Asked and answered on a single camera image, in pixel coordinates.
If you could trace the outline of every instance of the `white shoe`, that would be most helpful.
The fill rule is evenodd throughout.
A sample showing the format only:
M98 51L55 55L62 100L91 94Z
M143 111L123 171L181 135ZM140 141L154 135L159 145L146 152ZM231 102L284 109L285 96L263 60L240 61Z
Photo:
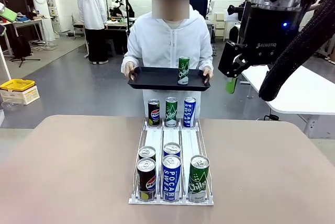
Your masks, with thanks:
M100 65L101 65L101 64L105 64L105 63L108 63L108 60L105 61L105 62L99 62Z

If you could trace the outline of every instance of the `white hoodie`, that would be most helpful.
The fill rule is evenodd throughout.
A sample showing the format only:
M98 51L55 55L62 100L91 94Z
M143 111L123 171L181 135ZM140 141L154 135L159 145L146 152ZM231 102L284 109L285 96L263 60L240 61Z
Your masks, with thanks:
M104 0L77 0L79 14L86 29L104 29L107 15Z
M190 57L190 69L203 70L206 66L213 70L212 48L206 22L198 11L189 7L189 19L182 21L177 29L171 29L163 19L154 19L151 13L140 16L131 29L128 39L128 52L125 54L121 72L131 61L139 66L139 59L146 67L178 68L179 57ZM200 92L151 91L143 90L144 107L148 116L148 100L160 101L160 115L165 117L165 99L174 96L178 99L177 116L184 115L184 99L197 100L195 117L200 114Z

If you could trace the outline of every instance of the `yellow plastic tray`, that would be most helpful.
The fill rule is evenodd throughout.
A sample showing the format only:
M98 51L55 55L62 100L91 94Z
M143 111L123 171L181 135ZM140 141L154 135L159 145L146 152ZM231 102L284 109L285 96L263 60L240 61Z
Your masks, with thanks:
M22 79L12 79L0 86L0 89L6 89L7 91L17 91L24 92L25 90L33 87L35 81L32 80L22 80Z

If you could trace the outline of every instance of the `pepsi logo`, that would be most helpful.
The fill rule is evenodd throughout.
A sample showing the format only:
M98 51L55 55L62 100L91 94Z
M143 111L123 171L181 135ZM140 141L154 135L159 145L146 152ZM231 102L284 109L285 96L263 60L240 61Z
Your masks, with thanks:
M159 119L159 110L153 110L151 112L151 117L153 120L158 120Z
M149 191L155 190L155 186L156 186L156 175L152 179L150 179L146 184L146 187Z

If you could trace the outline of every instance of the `beverage can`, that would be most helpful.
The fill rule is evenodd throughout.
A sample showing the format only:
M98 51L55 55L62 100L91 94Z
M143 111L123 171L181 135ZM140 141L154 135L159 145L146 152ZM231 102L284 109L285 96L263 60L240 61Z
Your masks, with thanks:
M156 195L156 162L144 158L137 162L139 199L142 201L154 200Z
M177 126L178 101L175 97L168 97L165 100L165 125L167 127Z
M167 143L163 147L163 157L170 155L170 154L177 155L178 157L180 157L180 151L181 151L181 147L179 144Z
M154 147L142 147L138 151L139 159L150 158L156 161L156 150Z
M151 99L148 101L148 116L150 126L159 126L160 123L160 111L159 111L159 100Z
M207 176L209 171L209 160L202 155L191 158L188 179L189 201L203 202L206 199Z
M189 57L180 57L178 65L178 84L188 84Z
M196 99L187 97L184 101L184 127L194 127L194 117L196 109Z
M167 155L163 159L163 200L178 201L180 194L181 159Z

